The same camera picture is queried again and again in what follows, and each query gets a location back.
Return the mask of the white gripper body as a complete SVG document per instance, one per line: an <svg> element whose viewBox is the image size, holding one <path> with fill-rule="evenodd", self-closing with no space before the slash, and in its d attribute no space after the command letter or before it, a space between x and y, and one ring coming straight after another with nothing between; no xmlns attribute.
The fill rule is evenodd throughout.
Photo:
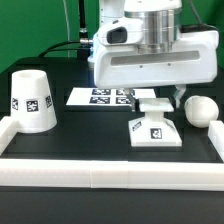
<svg viewBox="0 0 224 224"><path fill-rule="evenodd" d="M143 22L121 18L97 32L94 83L99 88L141 88L211 82L217 76L216 30L188 32L162 53L142 53Z"/></svg>

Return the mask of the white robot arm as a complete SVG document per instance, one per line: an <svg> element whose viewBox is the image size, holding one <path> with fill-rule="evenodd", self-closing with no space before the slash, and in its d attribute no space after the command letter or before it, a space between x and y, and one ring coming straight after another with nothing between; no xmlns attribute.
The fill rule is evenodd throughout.
<svg viewBox="0 0 224 224"><path fill-rule="evenodd" d="M202 21L180 23L181 0L126 0L124 16L94 36L94 84L123 89L134 111L132 90L174 85L180 102L188 84L217 76L218 30Z"/></svg>

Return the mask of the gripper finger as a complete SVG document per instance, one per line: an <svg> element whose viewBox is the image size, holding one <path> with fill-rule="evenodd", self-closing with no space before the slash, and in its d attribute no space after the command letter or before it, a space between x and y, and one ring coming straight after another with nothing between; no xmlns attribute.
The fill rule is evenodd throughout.
<svg viewBox="0 0 224 224"><path fill-rule="evenodd" d="M130 106L132 111L136 111L136 99L133 96L133 90L132 89L127 89L126 90L126 96L128 100L130 101Z"/></svg>
<svg viewBox="0 0 224 224"><path fill-rule="evenodd" d="M181 98L183 97L184 93L186 92L186 85L176 85L176 91L174 93L174 99L176 103L176 107L179 108L181 104Z"/></svg>

